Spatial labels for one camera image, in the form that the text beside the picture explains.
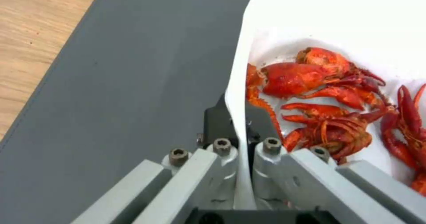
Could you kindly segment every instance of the gray mat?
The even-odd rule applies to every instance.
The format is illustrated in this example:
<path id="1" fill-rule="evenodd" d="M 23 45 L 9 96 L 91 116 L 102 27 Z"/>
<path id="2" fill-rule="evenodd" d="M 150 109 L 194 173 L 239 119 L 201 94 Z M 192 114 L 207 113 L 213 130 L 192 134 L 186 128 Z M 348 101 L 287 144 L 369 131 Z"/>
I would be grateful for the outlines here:
<path id="1" fill-rule="evenodd" d="M 195 147 L 249 0 L 95 0 L 0 145 L 0 223 L 69 223 L 143 159 Z"/>

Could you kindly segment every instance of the hex socket screw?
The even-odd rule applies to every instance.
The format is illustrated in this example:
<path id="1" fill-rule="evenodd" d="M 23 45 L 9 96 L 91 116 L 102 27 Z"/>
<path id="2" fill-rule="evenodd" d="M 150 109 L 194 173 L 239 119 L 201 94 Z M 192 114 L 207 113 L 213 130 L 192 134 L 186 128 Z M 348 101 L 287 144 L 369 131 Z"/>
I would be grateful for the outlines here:
<path id="1" fill-rule="evenodd" d="M 197 147 L 202 148 L 203 147 L 203 141 L 204 141 L 204 134 L 197 133 Z"/>
<path id="2" fill-rule="evenodd" d="M 231 152 L 231 141 L 227 138 L 218 138 L 213 142 L 213 151 L 221 157 Z"/>
<path id="3" fill-rule="evenodd" d="M 173 166 L 183 166 L 188 160 L 188 152 L 182 148 L 175 148 L 169 153 L 169 162 Z"/>
<path id="4" fill-rule="evenodd" d="M 278 155 L 282 145 L 281 141 L 277 138 L 268 137 L 263 141 L 263 151 L 271 155 Z"/>
<path id="5" fill-rule="evenodd" d="M 330 159 L 330 153 L 327 149 L 324 147 L 313 146 L 309 148 L 309 150 L 319 159 L 323 160 L 325 163 L 328 163 L 328 160 Z"/>

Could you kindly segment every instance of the white plastic bag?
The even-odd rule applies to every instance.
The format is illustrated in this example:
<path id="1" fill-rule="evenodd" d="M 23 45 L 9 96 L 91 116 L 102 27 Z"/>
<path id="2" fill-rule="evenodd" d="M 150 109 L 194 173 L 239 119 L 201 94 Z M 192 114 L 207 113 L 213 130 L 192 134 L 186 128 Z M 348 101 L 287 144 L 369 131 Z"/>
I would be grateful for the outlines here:
<path id="1" fill-rule="evenodd" d="M 362 68 L 382 77 L 382 91 L 395 103 L 399 86 L 412 94 L 426 83 L 426 0 L 251 0 L 246 8 L 226 103 L 240 137 L 239 177 L 235 207 L 254 208 L 245 143 L 244 92 L 247 63 L 256 66 L 294 60 L 307 47 L 336 51 Z M 279 114 L 282 100 L 266 99 Z M 331 98 L 303 100 L 338 104 Z M 426 97 L 420 100 L 426 120 Z M 283 133 L 297 124 L 281 120 Z M 413 171 L 383 147 L 379 122 L 369 125 L 373 136 L 368 148 L 348 160 L 364 159 L 395 179 L 409 184 Z"/>

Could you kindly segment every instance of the crayfish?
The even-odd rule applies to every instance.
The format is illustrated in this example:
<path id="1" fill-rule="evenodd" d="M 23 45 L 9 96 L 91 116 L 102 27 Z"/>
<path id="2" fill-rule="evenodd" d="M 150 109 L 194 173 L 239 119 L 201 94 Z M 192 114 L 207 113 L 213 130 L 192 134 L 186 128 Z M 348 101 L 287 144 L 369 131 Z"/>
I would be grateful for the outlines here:
<path id="1" fill-rule="evenodd" d="M 247 75 L 246 75 L 246 81 L 245 81 L 245 98 L 246 100 L 251 103 L 251 105 L 260 107 L 265 109 L 269 116 L 271 117 L 272 124 L 275 127 L 275 130 L 278 133 L 278 136 L 280 137 L 281 141 L 284 140 L 283 135 L 281 133 L 280 124 L 278 124 L 277 117 L 275 115 L 275 112 L 273 111 L 272 107 L 269 105 L 268 102 L 263 100 L 262 98 L 259 98 L 259 88 L 258 86 L 262 82 L 260 77 L 257 75 L 256 67 L 253 65 L 247 66 Z"/>
<path id="2" fill-rule="evenodd" d="M 367 125 L 381 118 L 388 109 L 371 113 L 349 112 L 331 105 L 291 103 L 281 109 L 297 109 L 305 115 L 283 116 L 287 121 L 304 123 L 307 126 L 289 133 L 283 146 L 288 151 L 295 147 L 309 148 L 318 145 L 326 148 L 333 159 L 342 163 L 346 156 L 356 153 L 371 143 Z"/>
<path id="3" fill-rule="evenodd" d="M 265 66 L 257 71 L 257 76 L 262 92 L 276 98 L 332 97 L 362 111 L 365 103 L 372 108 L 383 108 L 387 103 L 379 90 L 385 81 L 368 70 L 356 67 L 340 54 L 322 48 L 300 51 L 296 62 Z M 323 89 L 304 95 L 323 85 L 326 85 Z"/>
<path id="4" fill-rule="evenodd" d="M 414 99 L 402 85 L 398 89 L 398 108 L 388 112 L 381 121 L 382 139 L 385 147 L 396 158 L 417 171 L 417 177 L 411 187 L 426 196 L 426 129 L 418 113 L 419 100 L 426 88 L 420 87 Z M 398 129 L 406 143 L 396 139 L 392 130 Z"/>

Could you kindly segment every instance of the wooden surface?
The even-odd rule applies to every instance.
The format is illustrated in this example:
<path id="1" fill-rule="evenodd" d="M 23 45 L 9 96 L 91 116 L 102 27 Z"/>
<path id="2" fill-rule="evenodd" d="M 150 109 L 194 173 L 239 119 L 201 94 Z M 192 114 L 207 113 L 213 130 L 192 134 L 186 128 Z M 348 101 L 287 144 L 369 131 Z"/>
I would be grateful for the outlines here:
<path id="1" fill-rule="evenodd" d="M 0 139 L 93 0 L 0 0 Z"/>

